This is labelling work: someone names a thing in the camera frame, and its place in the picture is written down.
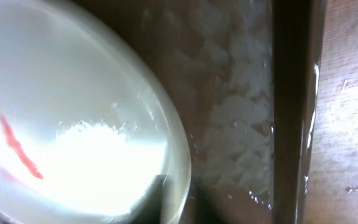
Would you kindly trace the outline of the cream plate with red stain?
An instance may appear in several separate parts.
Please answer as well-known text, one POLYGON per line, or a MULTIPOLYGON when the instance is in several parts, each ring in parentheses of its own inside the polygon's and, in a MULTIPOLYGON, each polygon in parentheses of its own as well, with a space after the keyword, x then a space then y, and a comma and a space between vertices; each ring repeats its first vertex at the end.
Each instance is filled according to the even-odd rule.
POLYGON ((130 223, 158 175, 178 223, 190 150, 141 58, 71 2, 0 1, 0 223, 130 223))

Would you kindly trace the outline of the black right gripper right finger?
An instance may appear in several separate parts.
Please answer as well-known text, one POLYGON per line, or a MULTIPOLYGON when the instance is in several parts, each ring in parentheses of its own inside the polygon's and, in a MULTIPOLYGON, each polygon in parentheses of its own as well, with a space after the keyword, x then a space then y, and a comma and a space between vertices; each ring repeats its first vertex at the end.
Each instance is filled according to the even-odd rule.
POLYGON ((192 183, 190 186, 181 224, 224 224, 213 207, 209 193, 199 183, 192 183))

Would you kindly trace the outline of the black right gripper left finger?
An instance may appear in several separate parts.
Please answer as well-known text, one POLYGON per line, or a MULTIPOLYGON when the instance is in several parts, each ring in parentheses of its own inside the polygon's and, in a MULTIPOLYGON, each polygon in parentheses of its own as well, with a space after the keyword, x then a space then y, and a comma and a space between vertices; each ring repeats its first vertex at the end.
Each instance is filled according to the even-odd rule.
POLYGON ((156 176, 130 224, 161 224, 169 186, 166 175, 156 176))

